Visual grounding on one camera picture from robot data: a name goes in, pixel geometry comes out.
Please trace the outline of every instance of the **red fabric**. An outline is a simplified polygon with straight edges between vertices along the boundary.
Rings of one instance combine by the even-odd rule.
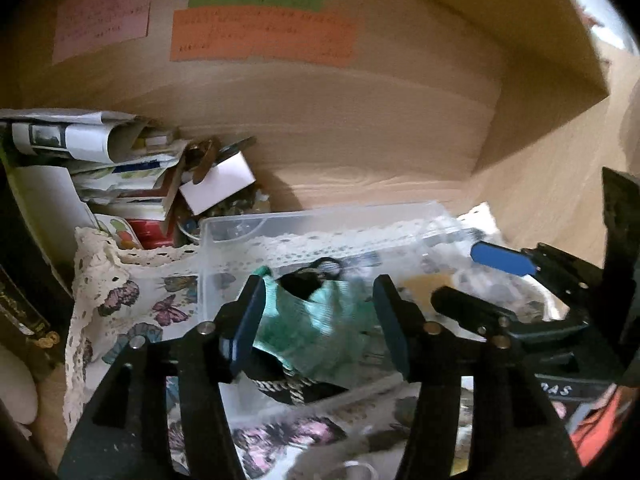
[[[619,402],[620,390],[618,389],[606,406],[585,418],[575,432],[570,435],[583,466],[596,457],[613,435]]]

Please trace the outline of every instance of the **metal screw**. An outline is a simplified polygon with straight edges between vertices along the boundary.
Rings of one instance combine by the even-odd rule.
[[[134,350],[138,350],[139,348],[142,348],[145,345],[145,343],[146,343],[146,338],[143,335],[137,335],[131,338],[131,341],[129,341],[129,346]]]
[[[435,321],[427,321],[422,329],[429,335],[438,335],[442,332],[442,325],[440,323],[436,323]]]
[[[215,329],[216,329],[216,324],[213,321],[203,321],[196,327],[196,330],[201,335],[210,334]]]
[[[494,335],[491,338],[491,342],[496,345],[500,350],[506,350],[511,346],[511,339],[505,335]]]

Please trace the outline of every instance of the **book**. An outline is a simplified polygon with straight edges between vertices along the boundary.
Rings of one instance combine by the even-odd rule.
[[[169,215],[178,193],[184,163],[183,157],[177,166],[166,170],[162,186],[159,189],[123,192],[117,198],[111,199],[109,203],[89,202],[89,208],[94,213],[127,219],[163,221]]]

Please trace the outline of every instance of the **white card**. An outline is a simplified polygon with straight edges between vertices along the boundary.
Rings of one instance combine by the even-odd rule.
[[[201,183],[182,184],[180,192],[193,214],[199,215],[254,182],[254,174],[238,153],[211,168]]]

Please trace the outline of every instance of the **plastic container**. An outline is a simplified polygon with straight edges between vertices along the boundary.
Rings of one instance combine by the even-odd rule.
[[[459,226],[436,202],[206,219],[200,234],[201,320],[213,319],[222,304],[233,301],[246,277],[262,265],[272,267],[279,276],[322,256],[349,258],[385,248],[414,246],[430,232],[443,229]],[[408,251],[402,266],[418,270],[419,258],[420,254]],[[387,270],[393,278],[394,269]]]

